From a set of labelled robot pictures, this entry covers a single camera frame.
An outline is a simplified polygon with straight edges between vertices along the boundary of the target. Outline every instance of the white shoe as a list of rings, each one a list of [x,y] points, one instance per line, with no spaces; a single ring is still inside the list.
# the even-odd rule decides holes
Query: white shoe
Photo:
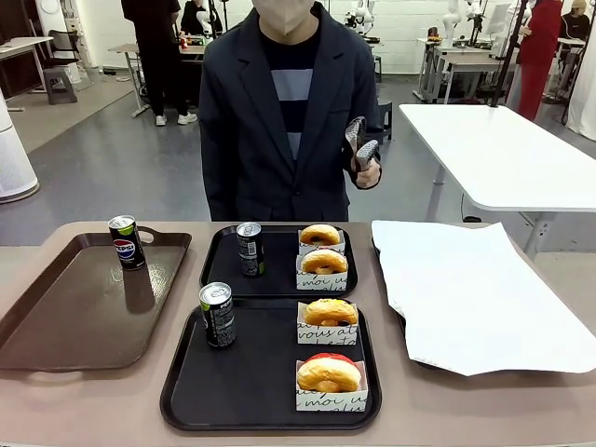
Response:
[[[198,117],[195,114],[186,114],[186,115],[178,115],[178,124],[181,126],[186,126],[190,123],[195,123],[198,120]]]

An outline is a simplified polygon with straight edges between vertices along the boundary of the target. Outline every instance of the white face mask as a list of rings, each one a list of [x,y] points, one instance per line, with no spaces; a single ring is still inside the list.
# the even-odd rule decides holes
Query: white face mask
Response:
[[[287,35],[310,14],[315,0],[252,0],[261,18]]]

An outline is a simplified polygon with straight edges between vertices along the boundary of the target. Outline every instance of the person in red clothing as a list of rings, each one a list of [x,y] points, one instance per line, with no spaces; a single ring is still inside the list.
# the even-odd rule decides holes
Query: person in red clothing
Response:
[[[520,29],[520,34],[524,36],[518,59],[520,72],[516,73],[520,91],[515,101],[517,104],[511,104],[509,99],[508,105],[530,121],[534,121],[538,113],[552,58],[557,50],[561,10],[561,0],[536,0],[528,26]],[[517,97],[514,91],[510,95]]]

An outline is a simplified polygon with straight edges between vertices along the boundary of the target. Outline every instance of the bun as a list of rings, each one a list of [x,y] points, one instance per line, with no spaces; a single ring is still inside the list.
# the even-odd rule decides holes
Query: bun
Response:
[[[340,243],[339,232],[331,225],[310,225],[300,233],[300,241],[308,245],[329,246]]]
[[[337,251],[319,249],[306,254],[300,268],[306,273],[331,275],[347,271],[347,260]]]
[[[319,393],[341,393],[357,391],[362,375],[347,357],[319,354],[300,367],[296,378],[301,389]]]
[[[314,326],[339,326],[340,322],[358,323],[358,311],[344,300],[317,300],[306,307],[305,323]]]

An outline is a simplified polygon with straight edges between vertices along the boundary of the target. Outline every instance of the tray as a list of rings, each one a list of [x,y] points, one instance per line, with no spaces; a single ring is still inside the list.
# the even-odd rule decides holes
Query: tray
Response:
[[[0,321],[0,369],[65,373],[137,361],[191,241],[158,233],[147,266],[122,271],[109,233],[78,235]]]
[[[372,246],[374,247],[374,252],[376,253],[377,258],[379,258],[379,267],[381,268],[381,271],[383,271],[383,267],[381,266],[381,260],[380,260],[381,251],[379,249],[377,249],[376,246],[374,245],[374,240],[372,241],[372,243],[373,243]],[[406,337],[406,318],[404,318],[399,312],[395,312],[395,315],[398,318],[398,323],[400,324],[401,333],[403,334],[403,338],[405,339],[405,337]],[[426,368],[427,370],[441,370],[441,368],[429,365],[427,363],[423,363],[421,361],[413,360],[413,362],[417,363],[422,368]]]
[[[354,290],[358,272],[349,234],[345,235],[347,287],[345,291],[298,291],[296,289],[296,256],[298,230],[305,225],[263,225],[264,274],[247,278],[240,271],[236,227],[228,226],[213,236],[207,260],[201,273],[201,285],[225,282],[237,298],[259,297],[337,297]]]
[[[295,300],[241,299],[234,307],[237,339],[224,349],[207,344],[199,308],[188,318],[161,393],[169,424],[184,431],[301,431],[371,423],[381,407],[381,387],[361,313],[356,345],[298,345]],[[296,360],[321,352],[365,360],[369,397],[363,413],[296,411]]]

